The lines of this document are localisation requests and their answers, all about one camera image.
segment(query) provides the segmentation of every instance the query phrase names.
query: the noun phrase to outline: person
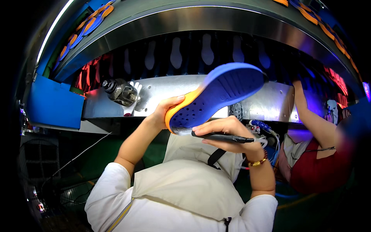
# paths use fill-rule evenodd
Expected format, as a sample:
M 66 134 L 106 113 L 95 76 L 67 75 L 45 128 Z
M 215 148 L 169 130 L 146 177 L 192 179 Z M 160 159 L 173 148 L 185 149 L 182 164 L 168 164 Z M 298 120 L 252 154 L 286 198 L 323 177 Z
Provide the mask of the person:
M 162 100 L 153 114 L 123 142 L 91 191 L 85 211 L 94 231 L 272 231 L 278 202 L 271 164 L 250 167 L 252 194 L 244 204 L 233 186 L 246 154 L 249 163 L 262 161 L 260 143 L 227 143 L 172 134 L 162 164 L 135 173 L 157 134 L 166 129 L 165 113 L 184 95 Z M 229 116 L 194 127 L 196 135 L 226 132 L 254 138 Z M 218 150 L 225 154 L 207 165 Z
M 295 141 L 294 136 L 290 138 L 286 134 L 278 158 L 279 170 L 298 192 L 332 191 L 344 185 L 350 176 L 351 152 L 346 147 L 339 149 L 347 143 L 335 131 L 331 116 L 326 115 L 324 119 L 308 109 L 301 81 L 295 80 L 293 85 L 299 119 L 313 138 Z

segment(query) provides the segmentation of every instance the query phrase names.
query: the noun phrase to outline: brush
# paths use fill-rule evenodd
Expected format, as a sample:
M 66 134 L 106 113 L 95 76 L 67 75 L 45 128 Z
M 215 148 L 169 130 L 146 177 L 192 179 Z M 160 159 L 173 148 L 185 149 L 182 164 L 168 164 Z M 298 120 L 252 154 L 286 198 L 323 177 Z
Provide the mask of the brush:
M 205 135 L 196 135 L 192 128 L 185 128 L 185 127 L 173 127 L 171 130 L 180 136 L 184 135 L 192 135 L 198 138 L 210 139 L 210 140 L 217 140 L 217 141 L 224 141 L 230 143 L 252 143 L 252 142 L 261 142 L 267 143 L 267 140 L 262 141 L 260 138 L 245 138 L 241 136 L 236 136 L 232 134 L 226 134 L 224 132 L 212 132 Z

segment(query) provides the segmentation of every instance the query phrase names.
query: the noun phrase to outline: white shirt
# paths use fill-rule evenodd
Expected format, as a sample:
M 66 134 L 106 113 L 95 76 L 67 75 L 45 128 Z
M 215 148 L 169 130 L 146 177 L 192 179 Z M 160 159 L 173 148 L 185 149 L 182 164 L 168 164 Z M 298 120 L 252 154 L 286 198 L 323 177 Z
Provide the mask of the white shirt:
M 128 171 L 109 163 L 85 205 L 94 231 L 106 231 L 131 200 Z M 278 201 L 272 195 L 250 199 L 240 215 L 232 218 L 229 231 L 272 231 Z M 226 231 L 223 221 L 206 218 L 146 198 L 134 199 L 129 212 L 114 231 Z

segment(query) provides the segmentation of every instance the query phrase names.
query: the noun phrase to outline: black brush handle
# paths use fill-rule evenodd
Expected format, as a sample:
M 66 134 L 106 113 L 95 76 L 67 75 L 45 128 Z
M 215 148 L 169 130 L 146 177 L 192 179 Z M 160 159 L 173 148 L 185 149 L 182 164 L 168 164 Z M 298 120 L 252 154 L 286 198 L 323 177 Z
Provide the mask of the black brush handle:
M 230 142 L 230 143 L 251 143 L 254 141 L 253 138 L 245 138 L 241 136 L 224 134 L 224 133 L 216 133 L 216 132 L 198 136 L 194 133 L 194 131 L 192 131 L 192 136 L 198 137 L 198 138 L 210 139 L 210 140 Z

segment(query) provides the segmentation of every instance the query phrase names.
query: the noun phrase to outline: bracelet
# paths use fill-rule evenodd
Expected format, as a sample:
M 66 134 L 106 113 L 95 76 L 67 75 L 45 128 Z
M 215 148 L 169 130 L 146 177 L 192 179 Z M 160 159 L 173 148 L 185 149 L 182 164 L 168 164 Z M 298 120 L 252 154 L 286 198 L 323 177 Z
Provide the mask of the bracelet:
M 264 159 L 257 161 L 257 162 L 250 162 L 250 161 L 247 161 L 247 162 L 249 165 L 256 167 L 256 166 L 263 164 L 267 159 L 268 159 L 268 152 L 264 149 Z

